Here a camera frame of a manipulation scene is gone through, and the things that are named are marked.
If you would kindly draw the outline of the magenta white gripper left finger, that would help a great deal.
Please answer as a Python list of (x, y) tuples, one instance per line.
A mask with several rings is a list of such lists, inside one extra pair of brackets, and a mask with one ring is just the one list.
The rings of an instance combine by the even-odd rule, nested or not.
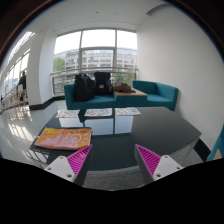
[(44, 170), (82, 186), (86, 178), (91, 156), (92, 145), (89, 145), (69, 156), (58, 156)]

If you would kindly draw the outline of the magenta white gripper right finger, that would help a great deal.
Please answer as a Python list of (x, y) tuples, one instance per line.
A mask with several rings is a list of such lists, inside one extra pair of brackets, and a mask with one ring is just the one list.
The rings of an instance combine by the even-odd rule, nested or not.
[(145, 184), (152, 183), (182, 169), (169, 155), (160, 156), (155, 152), (135, 145), (135, 158)]

